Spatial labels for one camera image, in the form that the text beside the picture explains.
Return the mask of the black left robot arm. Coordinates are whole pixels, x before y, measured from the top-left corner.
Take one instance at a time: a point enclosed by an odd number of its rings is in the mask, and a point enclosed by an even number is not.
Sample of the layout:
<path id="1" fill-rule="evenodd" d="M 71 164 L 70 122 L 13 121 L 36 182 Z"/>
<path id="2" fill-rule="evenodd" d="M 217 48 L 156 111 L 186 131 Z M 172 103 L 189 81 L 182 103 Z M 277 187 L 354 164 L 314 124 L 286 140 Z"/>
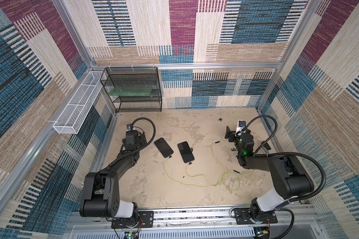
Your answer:
<path id="1" fill-rule="evenodd" d="M 136 130 L 134 124 L 146 120 L 153 127 L 153 135 L 146 140 L 144 131 Z M 98 172 L 85 176 L 79 207 L 82 217 L 138 219 L 138 206 L 120 199 L 119 180 L 140 157 L 140 151 L 149 146 L 156 135 L 156 126 L 149 118 L 137 118 L 127 125 L 125 138 L 116 159 Z"/>

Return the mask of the blue smartphone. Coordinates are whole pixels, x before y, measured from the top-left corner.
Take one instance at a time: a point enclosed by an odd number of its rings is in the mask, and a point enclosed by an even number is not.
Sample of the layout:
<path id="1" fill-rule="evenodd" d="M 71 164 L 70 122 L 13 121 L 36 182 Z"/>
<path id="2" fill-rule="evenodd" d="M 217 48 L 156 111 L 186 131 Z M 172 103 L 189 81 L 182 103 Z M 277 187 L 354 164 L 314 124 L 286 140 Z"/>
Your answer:
<path id="1" fill-rule="evenodd" d="M 164 138 L 162 137 L 159 138 L 154 142 L 154 144 L 164 158 L 168 158 L 173 155 L 174 151 L 172 150 L 172 148 L 169 146 L 169 144 L 166 142 Z"/>

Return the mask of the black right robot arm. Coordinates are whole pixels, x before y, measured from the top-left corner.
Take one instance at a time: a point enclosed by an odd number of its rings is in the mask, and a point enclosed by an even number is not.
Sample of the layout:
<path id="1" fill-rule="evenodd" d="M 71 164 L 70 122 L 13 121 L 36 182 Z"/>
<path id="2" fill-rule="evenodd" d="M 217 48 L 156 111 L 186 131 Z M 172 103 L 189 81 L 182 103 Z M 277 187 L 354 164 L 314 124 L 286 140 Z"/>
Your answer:
<path id="1" fill-rule="evenodd" d="M 268 219 L 275 211 L 284 206 L 318 195 L 326 185 L 327 176 L 321 164 L 310 156 L 297 152 L 278 152 L 260 154 L 259 150 L 266 147 L 270 150 L 268 141 L 263 141 L 254 149 L 254 137 L 249 126 L 253 122 L 238 121 L 236 130 L 226 129 L 225 138 L 234 143 L 239 165 L 244 169 L 270 172 L 273 187 L 261 197 L 252 200 L 250 220 L 259 224 Z M 321 174 L 318 187 L 301 164 L 299 158 L 312 162 Z"/>

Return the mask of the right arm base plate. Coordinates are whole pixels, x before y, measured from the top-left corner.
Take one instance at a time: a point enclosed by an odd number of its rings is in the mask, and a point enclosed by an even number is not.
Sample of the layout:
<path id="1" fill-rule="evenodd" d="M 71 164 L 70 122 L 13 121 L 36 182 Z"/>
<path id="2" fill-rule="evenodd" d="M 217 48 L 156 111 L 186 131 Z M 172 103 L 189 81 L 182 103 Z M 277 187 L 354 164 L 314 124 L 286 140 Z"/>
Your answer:
<path id="1" fill-rule="evenodd" d="M 257 219 L 252 219 L 250 216 L 249 208 L 234 208 L 233 217 L 236 219 L 238 225 L 254 225 L 254 224 L 277 224 L 278 220 L 274 211 L 265 212 L 257 217 Z"/>

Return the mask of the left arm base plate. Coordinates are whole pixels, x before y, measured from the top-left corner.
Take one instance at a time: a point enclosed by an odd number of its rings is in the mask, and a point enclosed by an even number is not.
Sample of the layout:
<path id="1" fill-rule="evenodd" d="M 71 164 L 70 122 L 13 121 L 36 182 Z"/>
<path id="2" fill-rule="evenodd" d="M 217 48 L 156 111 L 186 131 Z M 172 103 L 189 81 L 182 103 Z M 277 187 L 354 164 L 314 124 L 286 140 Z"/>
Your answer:
<path id="1" fill-rule="evenodd" d="M 130 218 L 113 218 L 111 221 L 112 229 L 137 229 L 152 228 L 154 211 L 139 211 Z"/>

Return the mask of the purple smartphone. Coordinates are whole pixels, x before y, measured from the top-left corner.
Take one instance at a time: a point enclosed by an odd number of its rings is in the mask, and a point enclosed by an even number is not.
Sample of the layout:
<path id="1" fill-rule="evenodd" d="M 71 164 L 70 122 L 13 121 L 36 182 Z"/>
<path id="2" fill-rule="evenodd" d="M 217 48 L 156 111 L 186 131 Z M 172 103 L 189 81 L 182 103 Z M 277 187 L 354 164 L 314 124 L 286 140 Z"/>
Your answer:
<path id="1" fill-rule="evenodd" d="M 179 152 L 181 154 L 181 157 L 182 157 L 182 160 L 184 163 L 190 163 L 190 162 L 194 161 L 192 149 L 190 148 L 187 141 L 179 143 L 178 149 L 179 149 Z"/>

